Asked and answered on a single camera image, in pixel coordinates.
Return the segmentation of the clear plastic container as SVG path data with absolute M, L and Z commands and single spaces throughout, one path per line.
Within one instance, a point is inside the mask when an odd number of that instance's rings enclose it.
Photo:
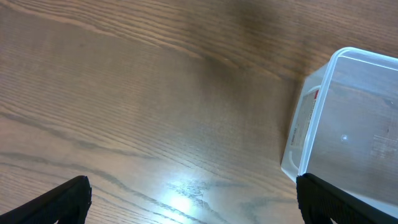
M 303 84 L 282 171 L 311 173 L 397 216 L 397 59 L 336 51 Z

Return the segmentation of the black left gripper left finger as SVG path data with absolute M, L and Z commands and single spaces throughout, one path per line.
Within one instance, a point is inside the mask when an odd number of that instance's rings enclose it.
M 1 215 L 8 224 L 84 224 L 91 206 L 92 188 L 79 175 L 45 194 Z

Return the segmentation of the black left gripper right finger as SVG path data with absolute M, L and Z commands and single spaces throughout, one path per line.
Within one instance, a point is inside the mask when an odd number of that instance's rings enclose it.
M 388 215 L 317 176 L 306 173 L 296 178 L 298 207 L 305 224 L 388 224 Z

